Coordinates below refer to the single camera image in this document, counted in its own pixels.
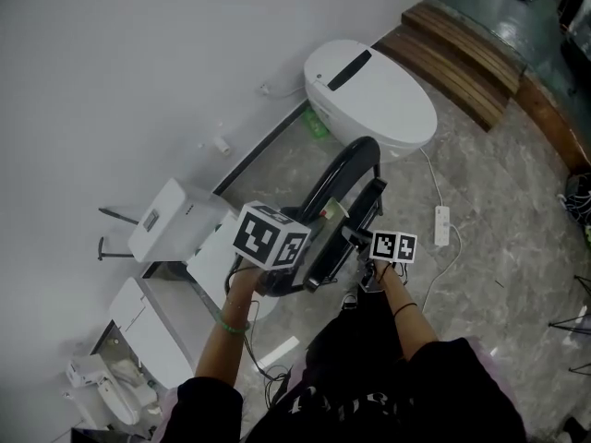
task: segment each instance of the white cable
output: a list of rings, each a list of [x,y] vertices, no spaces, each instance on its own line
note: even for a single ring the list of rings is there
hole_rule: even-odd
[[[428,168],[430,169],[431,175],[433,176],[433,184],[435,184],[435,188],[437,189],[437,193],[440,196],[440,205],[443,207],[443,197],[441,196],[440,187],[437,185],[437,180],[435,179],[435,173],[433,172],[433,166],[431,165],[431,159],[428,158],[428,155],[426,154],[425,151],[423,151],[422,148],[421,148],[421,152],[427,158]]]
[[[426,154],[425,151],[423,151],[422,148],[421,148],[421,152],[427,158],[428,168],[430,169],[431,176],[433,177],[433,184],[435,184],[435,188],[437,189],[437,193],[440,196],[440,205],[443,207],[443,197],[441,196],[440,187],[437,185],[437,179],[435,178],[435,172],[433,171],[433,166],[431,165],[431,159],[428,158],[428,155]],[[435,281],[437,279],[441,278],[448,270],[450,270],[452,268],[452,266],[456,263],[456,261],[458,260],[458,258],[460,257],[460,255],[462,254],[462,247],[463,247],[463,245],[462,245],[462,236],[460,236],[460,232],[455,227],[455,225],[450,224],[450,226],[455,231],[455,234],[458,235],[458,240],[460,240],[460,251],[458,251],[458,255],[453,259],[453,261],[450,263],[450,265],[447,268],[445,268],[443,270],[443,272],[441,274],[439,274],[435,279],[433,279],[433,281],[431,281],[431,284],[429,285],[429,287],[427,289],[427,295],[425,296],[425,302],[423,302],[423,307],[421,308],[421,311],[422,312],[425,312],[425,305],[427,305],[428,296],[431,293],[431,288],[433,287],[433,284],[435,283]]]
[[[296,92],[299,92],[305,88],[306,88],[306,86],[303,85],[302,87],[298,87],[297,89],[293,89],[291,92],[287,92],[287,93],[273,93],[269,90],[265,93],[265,95],[267,97],[269,97],[270,99],[284,99],[285,97],[289,97],[290,95],[294,95]]]
[[[448,270],[450,270],[452,268],[452,266],[455,264],[455,262],[458,260],[460,255],[462,254],[462,236],[460,236],[460,232],[458,232],[458,229],[455,227],[455,225],[450,225],[450,226],[455,230],[455,234],[458,235],[458,239],[460,240],[460,251],[458,252],[458,256],[455,257],[455,259],[450,263],[450,265],[447,268],[445,268],[439,276],[437,276],[435,279],[433,279],[433,281],[431,281],[431,284],[429,285],[429,287],[427,289],[427,295],[425,296],[425,302],[423,302],[423,308],[421,308],[422,312],[425,312],[425,305],[427,305],[428,296],[431,293],[431,288],[433,287],[433,284],[435,283],[435,281],[437,279],[439,279],[441,276],[443,276],[443,274],[445,274]]]

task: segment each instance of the toilet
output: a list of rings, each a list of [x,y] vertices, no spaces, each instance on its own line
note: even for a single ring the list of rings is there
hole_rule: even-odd
[[[74,389],[96,386],[109,410],[126,425],[136,425],[141,417],[141,410],[158,400],[156,391],[128,359],[108,366],[98,354],[75,357],[67,364],[66,376]],[[74,390],[68,393],[70,397],[78,396],[75,403],[83,415],[97,415],[97,409],[100,409],[93,391],[94,389],[89,395],[94,397],[86,396],[85,399],[80,399],[81,394]],[[97,420],[97,417],[93,416],[91,420]],[[98,420],[102,420],[101,426],[105,425],[104,417],[99,417]]]
[[[304,65],[306,92],[320,120],[345,146],[370,136],[381,161],[427,144],[437,129],[428,95],[392,59],[361,42],[327,42]]]

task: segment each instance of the black shirt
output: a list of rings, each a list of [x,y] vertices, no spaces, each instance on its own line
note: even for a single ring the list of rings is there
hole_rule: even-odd
[[[525,442],[519,413],[465,339],[427,344],[408,363],[368,359],[364,366],[359,353],[350,364],[334,354],[307,361],[302,380],[257,423],[248,443]],[[237,442],[242,404],[221,381],[190,379],[178,388],[163,442]]]

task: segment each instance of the green object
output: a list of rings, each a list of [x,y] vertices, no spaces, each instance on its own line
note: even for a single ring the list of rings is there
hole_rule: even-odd
[[[304,123],[316,139],[326,138],[329,135],[328,128],[318,118],[312,107],[308,107],[304,111]]]
[[[230,325],[227,325],[222,320],[222,314],[218,314],[218,323],[222,325],[222,328],[225,329],[228,333],[232,333],[233,335],[243,335],[250,329],[250,323],[247,323],[247,327],[245,329],[233,329]]]

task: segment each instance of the outlet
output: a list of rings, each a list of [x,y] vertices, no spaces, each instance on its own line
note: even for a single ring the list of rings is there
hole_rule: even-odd
[[[450,243],[450,208],[435,207],[435,245],[447,246]]]

